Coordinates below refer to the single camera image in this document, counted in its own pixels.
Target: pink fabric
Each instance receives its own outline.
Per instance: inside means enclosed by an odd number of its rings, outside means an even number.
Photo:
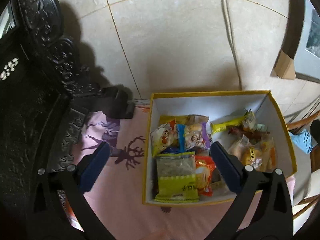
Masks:
[[[117,240],[204,239],[219,223],[231,203],[192,208],[160,208],[141,200],[144,140],[148,109],[136,107],[134,117],[113,125],[102,112],[94,113],[83,131],[83,150],[75,163],[91,154],[103,138],[115,144],[93,189],[85,193],[91,208]],[[257,194],[241,224],[247,227],[260,199]]]

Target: orange package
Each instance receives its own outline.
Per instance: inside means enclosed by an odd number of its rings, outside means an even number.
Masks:
[[[196,159],[196,185],[198,193],[204,196],[212,196],[210,186],[212,172],[216,168],[211,156],[195,156]]]

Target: black carved chair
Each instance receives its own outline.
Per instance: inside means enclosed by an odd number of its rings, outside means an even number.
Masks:
[[[8,1],[1,2],[2,12]],[[89,79],[72,38],[63,36],[58,0],[8,5],[16,27],[0,39],[0,227],[2,239],[27,239],[27,220],[50,210],[38,170],[62,171],[72,162],[89,112],[132,118],[134,104],[124,91]]]

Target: metal bolt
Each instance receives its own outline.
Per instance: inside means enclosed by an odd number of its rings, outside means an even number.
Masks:
[[[253,171],[253,167],[252,167],[251,165],[246,165],[246,166],[244,167],[244,169],[245,169],[246,171],[248,171],[248,172]]]
[[[281,175],[282,174],[282,170],[281,169],[276,169],[276,174]]]
[[[38,170],[38,174],[39,175],[42,175],[42,174],[44,174],[45,173],[45,169],[44,168],[40,168],[39,170]]]
[[[76,166],[74,164],[71,164],[67,167],[67,171],[74,171],[76,169]]]

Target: wooden armrest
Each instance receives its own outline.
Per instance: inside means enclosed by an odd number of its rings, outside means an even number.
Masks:
[[[314,113],[313,115],[311,115],[311,116],[309,116],[307,118],[304,118],[304,119],[302,119],[300,121],[293,122],[293,123],[287,123],[287,128],[288,128],[288,130],[299,128],[301,126],[304,126],[304,125],[312,122],[314,119],[316,119],[319,116],[320,116],[320,110],[318,112]]]

